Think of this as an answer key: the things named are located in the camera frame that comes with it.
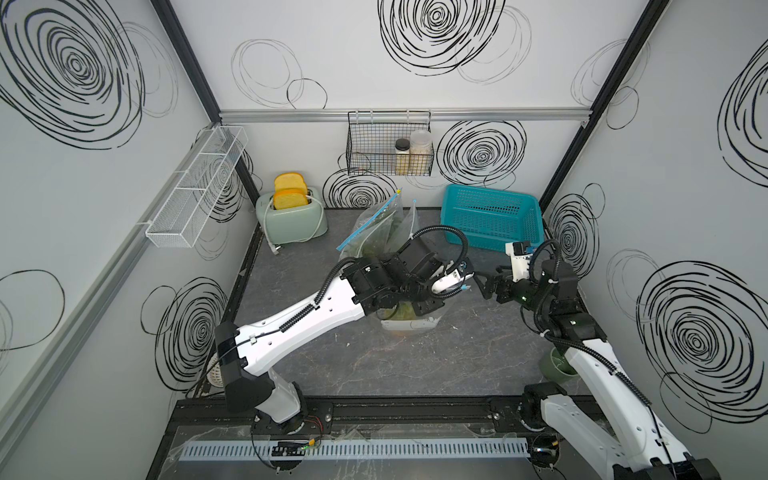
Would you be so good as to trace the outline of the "yellow pineapple green crown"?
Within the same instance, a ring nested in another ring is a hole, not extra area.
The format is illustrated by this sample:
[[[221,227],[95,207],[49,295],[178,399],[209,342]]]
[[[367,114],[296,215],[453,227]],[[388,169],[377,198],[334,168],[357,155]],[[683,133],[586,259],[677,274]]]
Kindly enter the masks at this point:
[[[411,302],[400,302],[394,308],[394,312],[389,315],[388,321],[393,323],[396,329],[410,330],[414,323],[421,319],[422,317],[415,312]]]

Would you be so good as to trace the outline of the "clear zip-top bag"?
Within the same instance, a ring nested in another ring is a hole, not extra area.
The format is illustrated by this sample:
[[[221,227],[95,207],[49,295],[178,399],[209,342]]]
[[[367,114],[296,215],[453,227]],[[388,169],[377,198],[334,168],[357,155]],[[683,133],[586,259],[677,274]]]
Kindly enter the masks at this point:
[[[413,200],[408,209],[401,208],[395,213],[381,253],[390,254],[397,252],[413,237],[419,228],[417,201]]]
[[[463,292],[470,290],[470,286],[462,287]],[[442,307],[428,314],[416,314],[411,303],[400,302],[396,307],[379,309],[374,313],[374,317],[380,322],[383,330],[390,334],[400,336],[424,334],[435,329],[457,302],[467,297],[463,292],[445,300]]]

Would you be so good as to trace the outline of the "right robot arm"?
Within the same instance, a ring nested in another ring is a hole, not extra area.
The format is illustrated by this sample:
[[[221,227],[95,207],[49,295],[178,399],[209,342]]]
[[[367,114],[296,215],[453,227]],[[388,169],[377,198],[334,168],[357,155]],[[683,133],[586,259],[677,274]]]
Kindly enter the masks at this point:
[[[530,431],[556,431],[603,479],[717,479],[706,458],[696,458],[662,424],[651,401],[621,367],[597,321],[579,300],[579,278],[553,239],[532,247],[509,242],[507,267],[476,273],[486,299],[515,302],[529,312],[532,330],[551,342],[589,388],[608,421],[604,429],[554,381],[528,385],[518,407]]]

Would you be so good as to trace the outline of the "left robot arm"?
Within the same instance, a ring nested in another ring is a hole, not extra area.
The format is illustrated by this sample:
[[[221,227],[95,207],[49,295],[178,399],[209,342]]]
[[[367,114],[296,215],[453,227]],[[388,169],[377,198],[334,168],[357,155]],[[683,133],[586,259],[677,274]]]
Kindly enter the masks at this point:
[[[428,226],[394,253],[339,260],[314,295],[277,314],[242,326],[221,323],[214,345],[227,410],[254,410],[296,428],[306,403],[298,385],[275,373],[274,365],[322,334],[381,310],[408,303],[422,317],[442,308],[472,275],[468,250],[459,229]]]

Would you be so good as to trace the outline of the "rear blue-zip clear bag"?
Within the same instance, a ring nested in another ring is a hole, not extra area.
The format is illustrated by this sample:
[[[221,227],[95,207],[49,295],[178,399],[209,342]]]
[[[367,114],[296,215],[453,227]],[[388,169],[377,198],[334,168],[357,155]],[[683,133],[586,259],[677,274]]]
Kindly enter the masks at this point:
[[[405,218],[401,191],[365,209],[350,235],[337,247],[339,258],[376,256],[387,251],[395,229]]]

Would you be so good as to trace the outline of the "teal plastic basket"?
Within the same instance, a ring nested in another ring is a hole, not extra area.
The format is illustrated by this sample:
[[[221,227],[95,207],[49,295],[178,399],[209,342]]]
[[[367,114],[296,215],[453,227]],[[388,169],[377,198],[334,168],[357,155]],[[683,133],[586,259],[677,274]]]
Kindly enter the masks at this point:
[[[475,248],[504,252],[507,243],[525,241],[537,248],[546,239],[539,202],[528,194],[452,184],[440,214]]]

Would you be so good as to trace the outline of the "green ceramic cup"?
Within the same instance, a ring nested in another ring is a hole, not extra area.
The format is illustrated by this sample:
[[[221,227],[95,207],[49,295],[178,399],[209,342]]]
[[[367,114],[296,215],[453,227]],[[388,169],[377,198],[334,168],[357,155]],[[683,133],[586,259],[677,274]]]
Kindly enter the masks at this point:
[[[541,374],[550,382],[564,384],[579,377],[578,372],[555,347],[542,356],[538,366]]]

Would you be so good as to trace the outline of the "mint green toaster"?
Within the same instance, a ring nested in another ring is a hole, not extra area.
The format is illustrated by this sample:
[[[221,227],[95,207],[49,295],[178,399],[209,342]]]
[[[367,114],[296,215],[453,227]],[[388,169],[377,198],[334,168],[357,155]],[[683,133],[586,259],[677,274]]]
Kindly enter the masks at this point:
[[[324,235],[328,231],[325,202],[317,187],[308,188],[309,204],[306,206],[275,210],[273,192],[265,193],[257,200],[255,211],[259,224],[270,244],[282,246],[303,243]]]

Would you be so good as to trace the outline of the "dark-lid spice jar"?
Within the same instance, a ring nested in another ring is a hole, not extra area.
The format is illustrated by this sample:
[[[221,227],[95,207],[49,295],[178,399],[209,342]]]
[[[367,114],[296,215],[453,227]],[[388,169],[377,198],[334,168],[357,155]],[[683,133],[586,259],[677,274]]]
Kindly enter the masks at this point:
[[[406,176],[410,168],[410,141],[408,138],[399,138],[395,142],[395,174]]]

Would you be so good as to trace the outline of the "white-lid spice jar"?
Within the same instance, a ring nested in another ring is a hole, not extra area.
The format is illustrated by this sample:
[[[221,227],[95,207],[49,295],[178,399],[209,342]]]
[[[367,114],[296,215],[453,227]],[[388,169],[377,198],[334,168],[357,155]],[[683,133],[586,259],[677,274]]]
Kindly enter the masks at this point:
[[[415,130],[410,134],[408,174],[424,176],[430,173],[433,160],[432,135],[429,130]]]

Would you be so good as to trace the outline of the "front yellow toast slice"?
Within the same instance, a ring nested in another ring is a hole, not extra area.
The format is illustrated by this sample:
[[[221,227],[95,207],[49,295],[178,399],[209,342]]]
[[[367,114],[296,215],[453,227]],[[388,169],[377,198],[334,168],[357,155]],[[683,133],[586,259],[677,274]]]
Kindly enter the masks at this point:
[[[300,188],[285,188],[275,192],[273,198],[275,210],[288,210],[309,204],[308,192]]]

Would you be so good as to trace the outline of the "yellow toast slice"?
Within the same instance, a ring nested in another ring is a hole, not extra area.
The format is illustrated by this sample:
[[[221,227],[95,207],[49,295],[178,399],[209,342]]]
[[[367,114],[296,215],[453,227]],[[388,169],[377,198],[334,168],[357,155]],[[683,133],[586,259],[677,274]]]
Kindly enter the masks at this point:
[[[308,192],[300,188],[285,188],[275,192],[273,198],[275,210],[288,210],[309,204]]]
[[[308,186],[304,177],[297,172],[287,172],[278,175],[274,180],[276,192],[283,190],[297,190],[302,194],[308,193]]]

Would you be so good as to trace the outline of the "rear yellow toast slice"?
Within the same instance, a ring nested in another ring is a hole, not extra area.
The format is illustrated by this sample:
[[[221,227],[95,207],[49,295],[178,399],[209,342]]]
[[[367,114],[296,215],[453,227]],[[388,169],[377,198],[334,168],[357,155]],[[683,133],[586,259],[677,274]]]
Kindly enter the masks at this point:
[[[287,172],[278,175],[274,180],[276,192],[283,190],[297,190],[302,194],[308,193],[308,186],[304,177],[297,172]]]

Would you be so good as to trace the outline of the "white woven ball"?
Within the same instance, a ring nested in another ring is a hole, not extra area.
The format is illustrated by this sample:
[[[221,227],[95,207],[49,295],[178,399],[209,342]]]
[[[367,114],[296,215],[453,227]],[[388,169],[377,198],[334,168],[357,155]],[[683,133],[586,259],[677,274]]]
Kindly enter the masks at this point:
[[[221,374],[220,359],[217,354],[213,354],[206,366],[206,380],[215,388],[223,389],[224,380]]]

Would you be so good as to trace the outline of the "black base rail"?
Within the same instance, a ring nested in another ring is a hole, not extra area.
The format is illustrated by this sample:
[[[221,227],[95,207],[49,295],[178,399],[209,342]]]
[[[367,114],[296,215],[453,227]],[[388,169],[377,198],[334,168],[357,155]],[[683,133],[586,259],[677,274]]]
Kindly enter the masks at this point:
[[[502,433],[541,426],[538,409],[525,395],[491,396],[308,396],[308,413],[284,427],[255,410],[229,411],[222,397],[180,400],[166,432],[180,427],[244,427],[259,435],[329,433],[343,425],[363,424],[489,424]]]

